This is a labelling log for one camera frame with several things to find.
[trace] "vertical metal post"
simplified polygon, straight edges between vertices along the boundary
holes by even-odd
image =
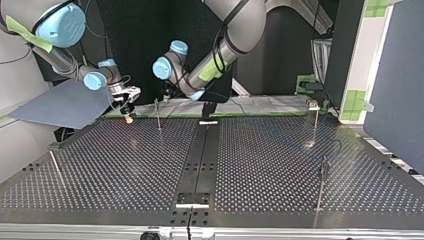
[[[155,99],[155,110],[156,110],[156,119],[158,121],[158,130],[162,130],[161,124],[160,124],[160,116],[159,116],[159,101],[156,98]]]

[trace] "robotic arm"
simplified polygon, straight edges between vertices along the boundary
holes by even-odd
[[[188,46],[173,41],[170,50],[153,64],[155,76],[169,80],[193,101],[205,93],[205,86],[226,72],[239,56],[250,52],[265,29],[264,0],[202,0],[223,22],[213,50],[191,72],[184,70]]]
[[[51,51],[31,44],[32,50],[52,65],[53,70],[64,77],[83,80],[90,90],[108,86],[114,100],[119,103],[121,114],[128,123],[134,117],[134,101],[140,96],[137,87],[127,87],[113,59],[98,63],[98,68],[78,63],[66,49],[78,43],[85,31],[86,20],[75,0],[0,0],[0,27],[11,35],[6,27],[7,18],[31,31],[35,36],[52,43]]]

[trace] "black backdrop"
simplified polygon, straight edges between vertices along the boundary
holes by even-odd
[[[142,87],[136,104],[161,99],[162,82],[152,65],[174,39],[189,47],[187,64],[193,69],[212,49],[221,21],[200,0],[97,0],[115,60],[122,74],[132,76],[131,84]],[[232,71],[216,81],[210,91],[229,96]],[[226,102],[207,93],[201,100]]]
[[[221,21],[200,0],[97,0],[113,55],[131,84],[142,87],[137,104],[161,99],[162,82],[152,64],[174,39],[190,47],[187,64],[193,69],[211,50]],[[336,19],[339,0],[322,0]],[[297,75],[313,73],[310,40],[312,26],[289,8],[269,13],[264,37],[251,54],[217,80],[201,100],[225,102],[235,78],[254,94],[293,94]]]

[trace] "white panel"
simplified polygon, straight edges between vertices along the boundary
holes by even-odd
[[[18,36],[0,31],[0,62],[15,60],[28,52]],[[54,142],[54,127],[13,122],[3,116],[48,90],[34,55],[0,64],[0,183],[47,152]]]
[[[366,101],[369,101],[392,10],[393,6],[390,6],[385,17],[363,18],[361,20],[340,112],[343,112],[348,90],[366,91],[365,98]],[[363,124],[365,117],[366,111],[362,111],[358,121],[341,120],[341,122],[344,124]]]
[[[27,51],[28,47],[20,37],[0,31],[0,62],[20,58]],[[27,102],[48,90],[32,53],[18,62],[0,64],[0,73],[0,110],[7,108],[10,112],[13,106]]]
[[[55,129],[22,121],[0,128],[0,183],[47,153]]]

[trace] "metal base plate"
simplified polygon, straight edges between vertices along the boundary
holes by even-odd
[[[86,129],[54,153],[60,171],[45,156],[0,186],[0,222],[424,229],[424,187],[331,117],[317,129],[313,116],[162,125]],[[208,195],[209,208],[177,209],[190,192]]]

